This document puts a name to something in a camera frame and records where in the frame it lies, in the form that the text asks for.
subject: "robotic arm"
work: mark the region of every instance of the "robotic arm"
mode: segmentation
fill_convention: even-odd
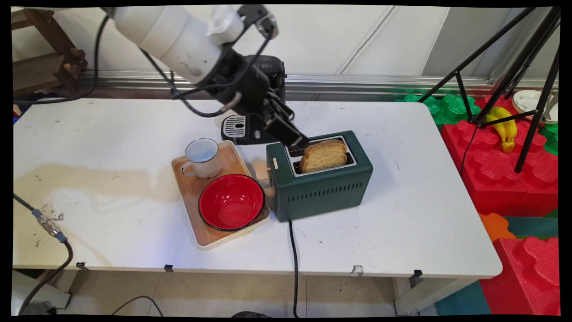
[[[252,25],[265,38],[264,45],[278,35],[274,16],[263,5],[243,5],[238,11],[219,6],[204,24],[182,6],[103,8],[117,30],[144,53],[159,59],[197,88],[174,99],[201,90],[238,114],[254,113],[264,129],[286,146],[305,146],[308,138],[289,120],[293,112],[269,88],[269,80],[232,49]]]

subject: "mug handle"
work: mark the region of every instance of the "mug handle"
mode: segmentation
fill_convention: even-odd
[[[185,172],[185,169],[188,168],[189,166],[191,166],[192,164],[193,164],[193,163],[192,163],[191,161],[187,161],[187,163],[185,163],[185,164],[182,165],[182,167],[181,167],[181,172],[182,172],[182,174],[183,174],[184,176],[196,175],[196,174],[194,173],[194,171],[193,171],[193,172]]]

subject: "black bowl rim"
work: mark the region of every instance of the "black bowl rim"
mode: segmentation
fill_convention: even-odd
[[[262,207],[260,208],[260,211],[258,212],[258,214],[254,217],[254,219],[251,220],[251,221],[249,221],[246,225],[244,225],[244,226],[242,226],[242,227],[233,228],[233,229],[219,228],[219,227],[216,227],[216,226],[211,225],[210,223],[208,223],[208,222],[205,220],[205,217],[202,216],[201,207],[200,207],[202,194],[205,192],[206,188],[207,188],[208,186],[210,186],[210,184],[213,183],[213,182],[215,182],[216,180],[218,180],[218,179],[220,179],[220,178],[223,178],[223,177],[225,177],[225,176],[228,176],[228,175],[241,175],[241,176],[245,176],[245,177],[251,179],[252,181],[256,182],[256,184],[257,184],[258,187],[260,188],[260,191],[262,192],[262,199],[263,199],[263,200],[262,200]],[[209,184],[201,191],[201,195],[198,196],[198,202],[197,202],[198,215],[201,216],[202,221],[203,221],[204,223],[206,223],[207,226],[209,226],[209,227],[211,227],[211,228],[213,228],[213,229],[220,230],[220,231],[237,231],[237,230],[241,230],[241,229],[244,229],[244,228],[246,228],[246,227],[252,225],[252,223],[254,223],[254,221],[256,220],[256,218],[258,218],[258,217],[260,216],[260,214],[264,211],[264,207],[266,206],[266,203],[264,202],[264,199],[266,199],[266,195],[264,194],[264,189],[263,189],[262,186],[258,183],[258,181],[256,181],[253,177],[247,176],[247,175],[244,175],[244,174],[239,174],[239,173],[225,174],[225,175],[222,175],[222,176],[216,178],[215,180],[212,180],[211,182],[209,182]]]

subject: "white mug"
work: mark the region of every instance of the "white mug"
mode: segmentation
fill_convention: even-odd
[[[222,165],[219,159],[219,145],[211,139],[197,139],[189,143],[185,149],[189,162],[183,164],[181,172],[185,176],[196,175],[199,178],[212,178],[217,175]],[[193,166],[193,172],[185,169]]]

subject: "tripod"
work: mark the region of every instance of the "tripod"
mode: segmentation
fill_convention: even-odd
[[[519,155],[517,165],[514,169],[515,172],[521,172],[522,167],[525,163],[526,156],[529,153],[530,145],[532,144],[534,134],[536,133],[536,129],[538,128],[538,124],[540,123],[541,118],[546,120],[550,111],[545,110],[546,102],[548,101],[548,97],[550,96],[550,90],[554,84],[554,80],[556,79],[556,75],[559,69],[559,54],[560,54],[560,46],[556,51],[556,55],[554,56],[554,60],[552,61],[552,66],[550,67],[550,71],[548,72],[548,76],[546,78],[546,82],[542,89],[542,94],[538,100],[538,105],[535,110],[528,111],[525,113],[520,113],[516,115],[512,115],[510,117],[504,117],[502,119],[494,120],[491,122],[484,122],[486,116],[492,109],[492,106],[496,103],[499,97],[505,94],[505,99],[512,96],[516,85],[520,82],[524,74],[526,73],[528,67],[532,63],[533,59],[536,57],[542,46],[546,43],[548,38],[552,35],[554,30],[560,24],[560,7],[552,7],[550,12],[542,23],[538,26],[532,37],[528,40],[524,48],[518,54],[517,58],[513,62],[513,64],[509,67],[506,71],[505,75],[502,78],[502,81],[492,93],[491,98],[488,100],[487,104],[484,106],[483,110],[477,115],[473,117],[471,113],[471,109],[469,108],[469,104],[467,101],[467,93],[465,92],[463,86],[463,80],[461,79],[460,71],[465,68],[471,61],[475,60],[480,54],[482,54],[488,47],[490,47],[495,41],[501,38],[504,34],[506,34],[510,29],[512,29],[516,24],[518,24],[521,20],[524,19],[528,14],[530,14],[535,7],[528,7],[524,9],[518,16],[516,16],[511,22],[509,22],[506,26],[501,28],[492,38],[490,38],[487,42],[485,42],[479,49],[476,50],[472,55],[470,55],[466,60],[464,60],[459,66],[457,66],[451,73],[445,76],[440,82],[438,82],[429,92],[427,92],[423,97],[421,97],[418,102],[422,103],[427,98],[429,98],[433,93],[435,93],[439,88],[441,88],[446,82],[448,82],[453,77],[456,77],[457,83],[459,84],[459,90],[461,92],[461,97],[463,98],[463,103],[465,105],[465,109],[467,111],[467,121],[469,123],[475,124],[478,128],[485,128],[488,125],[493,125],[497,123],[502,123],[505,121],[520,119],[522,117],[526,117],[529,115],[533,115],[532,122],[530,123],[529,131],[526,135],[524,145],[522,147],[521,154]]]

